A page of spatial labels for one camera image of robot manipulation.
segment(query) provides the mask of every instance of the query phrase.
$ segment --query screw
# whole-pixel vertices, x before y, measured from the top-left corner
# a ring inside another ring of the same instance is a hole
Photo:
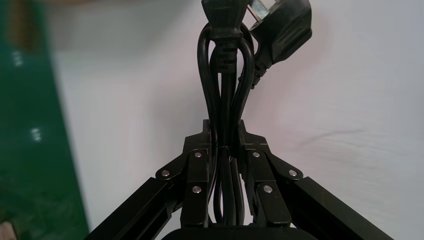
[[[199,186],[194,186],[191,190],[193,190],[193,193],[198,194],[202,191],[202,189]]]
[[[162,171],[162,176],[168,177],[169,175],[170,175],[170,172],[168,170],[163,170]]]
[[[268,185],[263,186],[263,190],[269,194],[273,192],[273,188]]]
[[[298,175],[298,173],[295,170],[288,171],[288,174],[290,174],[290,176],[292,177],[296,177]]]

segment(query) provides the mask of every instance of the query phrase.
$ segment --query black power cord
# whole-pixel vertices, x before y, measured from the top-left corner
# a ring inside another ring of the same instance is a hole
[[[213,191],[213,213],[218,224],[242,225],[244,198],[232,146],[238,139],[243,110],[250,89],[267,69],[290,57],[311,38],[311,5],[308,0],[276,1],[265,11],[260,0],[202,0],[201,3],[209,21],[197,46],[213,145],[208,198],[211,199]],[[251,30],[242,23],[248,3],[258,21]],[[251,34],[258,42],[255,55]],[[215,42],[215,48],[208,61],[210,41]],[[243,70],[237,85],[238,50],[243,56]]]
[[[246,13],[249,0],[202,0],[202,5],[209,24],[205,26],[198,43],[198,66],[203,92],[208,106],[209,119],[211,120],[212,141],[217,146],[217,166],[213,177],[214,187],[214,214],[217,223],[225,225],[242,225],[244,222],[244,199],[241,188],[240,174],[237,160],[232,157],[231,148],[234,133],[240,122],[239,115],[243,111],[248,92],[243,87],[246,83],[237,85],[237,52],[240,48],[245,62],[254,61],[253,49],[246,47],[247,41],[243,40],[241,30],[242,20]],[[215,42],[209,66],[209,42]],[[218,73],[221,73],[220,94],[218,90]],[[252,85],[253,74],[244,74],[248,90]],[[221,216],[221,198],[223,200],[223,215]]]

